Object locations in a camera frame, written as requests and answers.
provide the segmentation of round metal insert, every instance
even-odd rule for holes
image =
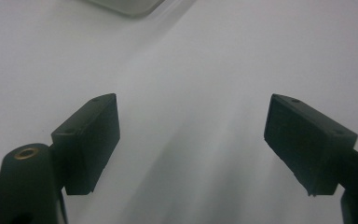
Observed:
[[[19,161],[26,160],[36,155],[38,151],[39,149],[37,147],[27,147],[16,153],[16,155],[14,155],[14,158]]]

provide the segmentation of white table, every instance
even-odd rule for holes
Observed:
[[[0,163],[109,92],[121,140],[70,223],[342,223],[343,188],[308,197],[263,132],[275,92],[358,133],[357,0],[0,0]]]

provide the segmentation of white surface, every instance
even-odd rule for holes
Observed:
[[[358,133],[358,1],[166,0],[128,19],[82,0],[0,0],[0,162],[88,99],[121,140],[70,223],[341,223],[263,139],[269,97]]]

